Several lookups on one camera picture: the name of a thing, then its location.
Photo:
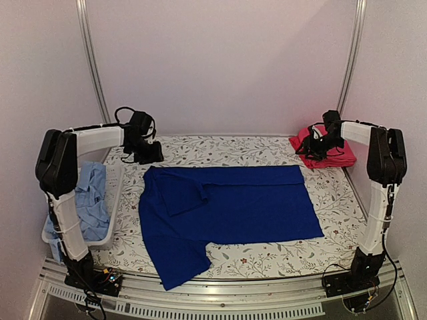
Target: robotic arm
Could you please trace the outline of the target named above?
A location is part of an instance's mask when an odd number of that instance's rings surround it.
[[[163,161],[160,143],[148,143],[148,139],[154,137],[154,120],[141,111],[133,111],[126,124],[94,125],[66,131],[51,129],[46,132],[35,175],[46,194],[49,216],[61,240],[63,261],[68,270],[66,284],[114,296],[118,296],[121,285],[121,279],[112,270],[105,272],[111,274],[110,280],[102,286],[98,285],[99,278],[105,278],[105,275],[93,270],[93,257],[81,234],[75,208],[77,158],[92,151],[124,146],[125,153],[133,154],[134,162]]]
[[[367,172],[372,181],[368,223],[355,252],[350,272],[324,277],[328,297],[343,295],[378,285],[378,271],[386,256],[386,238],[399,186],[406,174],[406,154],[401,130],[370,123],[342,121],[337,111],[323,115],[326,135],[313,126],[297,154],[322,160],[328,150],[344,147],[344,140],[368,146]]]

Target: light blue cloth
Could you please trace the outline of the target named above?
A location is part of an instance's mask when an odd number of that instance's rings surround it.
[[[100,241],[107,236],[109,214],[105,205],[106,170],[102,163],[84,162],[75,188],[75,207],[85,241]],[[45,231],[49,234],[53,258],[60,262],[59,239],[48,217]]]

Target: ventilation grille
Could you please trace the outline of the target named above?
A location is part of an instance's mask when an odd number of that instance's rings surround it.
[[[78,289],[68,289],[50,284],[49,293],[58,298],[84,305],[85,295]],[[153,320],[280,320],[280,319],[307,319],[324,315],[321,303],[313,303],[299,307],[274,309],[271,311],[181,311],[166,308],[147,307],[137,303],[117,301],[114,305],[107,306],[108,301],[103,302],[105,309],[123,315],[133,315],[144,319]]]

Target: folded garment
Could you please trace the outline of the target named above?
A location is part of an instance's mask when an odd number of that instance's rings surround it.
[[[323,125],[316,126],[316,129],[320,131],[321,134],[325,135],[328,132],[325,130]],[[309,135],[307,128],[302,129],[296,137],[289,138],[289,141],[292,147],[297,150],[301,142],[305,137]],[[305,155],[300,155],[301,160],[304,162],[309,169],[323,169],[327,167],[351,167],[356,163],[356,157],[353,154],[353,151],[350,149],[348,142],[344,142],[344,148],[334,148],[328,151],[328,157],[321,161],[316,161],[313,159],[306,159]]]
[[[100,241],[107,236],[110,216],[105,206],[105,165],[84,162],[75,188],[75,207],[80,219],[80,229],[85,241]],[[60,262],[58,236],[48,218],[46,232],[50,234],[52,255]]]
[[[209,269],[205,246],[323,237],[298,166],[151,167],[139,216],[166,290]]]

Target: dark blue cloth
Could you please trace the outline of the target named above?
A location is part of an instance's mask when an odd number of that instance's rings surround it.
[[[139,216],[166,290],[209,269],[217,244],[323,237],[298,166],[151,167]]]

